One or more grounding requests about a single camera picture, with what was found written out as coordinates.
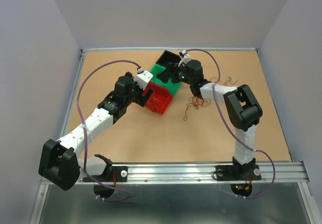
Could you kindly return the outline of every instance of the metal floor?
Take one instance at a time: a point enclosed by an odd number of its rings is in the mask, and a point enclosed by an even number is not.
[[[268,184],[253,187],[256,194]],[[95,200],[89,184],[75,185],[68,191],[49,185],[40,223],[310,223],[297,183],[277,183],[269,194],[255,200],[235,198],[227,184],[124,188],[133,196],[109,203]]]

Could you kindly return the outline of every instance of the green container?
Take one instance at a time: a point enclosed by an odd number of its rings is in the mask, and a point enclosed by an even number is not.
[[[179,87],[180,87],[182,82],[173,84],[172,79],[170,78],[168,83],[163,83],[162,81],[157,79],[156,75],[160,74],[165,69],[166,69],[165,67],[163,67],[161,65],[158,65],[158,64],[155,64],[152,67],[152,69],[150,70],[150,72],[153,75],[152,82],[157,84],[157,85],[159,85],[159,86],[161,86],[161,87],[166,88],[171,93],[171,95],[174,96],[177,93],[177,91],[178,91],[178,89],[179,89]]]

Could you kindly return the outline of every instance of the white wall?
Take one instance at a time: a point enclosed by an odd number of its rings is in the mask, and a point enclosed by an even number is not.
[[[322,214],[322,0],[288,0],[259,57],[291,155]]]
[[[0,222],[29,223],[43,143],[57,138],[79,47],[54,0],[0,0]]]
[[[287,0],[55,0],[81,48],[259,47]]]

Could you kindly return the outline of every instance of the brown work surface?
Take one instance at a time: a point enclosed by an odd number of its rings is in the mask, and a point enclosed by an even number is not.
[[[265,150],[275,161],[289,161],[288,148],[256,52],[211,53],[220,66],[221,84],[232,77],[232,82],[238,80],[235,86],[249,85],[263,108],[255,148]],[[80,83],[103,63],[127,59],[136,61],[149,70],[161,54],[161,51],[89,52],[86,54]],[[191,52],[190,56],[201,61],[207,79],[218,75],[214,62],[207,54]],[[85,118],[114,89],[117,78],[127,71],[136,74],[136,67],[128,63],[117,63],[101,69],[88,80],[80,97],[80,107]],[[89,157],[102,154],[114,162],[231,161],[235,140],[222,123],[213,101],[211,105],[199,110],[191,108],[188,120],[183,121],[186,103],[191,96],[189,86],[182,84],[164,115],[136,104],[130,105],[127,113],[115,125],[90,144]],[[220,106],[230,123],[225,105]],[[69,131],[80,122],[74,104]],[[262,154],[256,154],[256,158],[258,161],[267,161]]]

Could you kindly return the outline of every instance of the red box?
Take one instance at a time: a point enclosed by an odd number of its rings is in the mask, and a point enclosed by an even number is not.
[[[153,93],[145,107],[149,108],[152,112],[164,114],[173,96],[166,88],[156,85],[153,82],[150,82],[146,86],[143,95],[145,95],[148,89],[153,89]]]

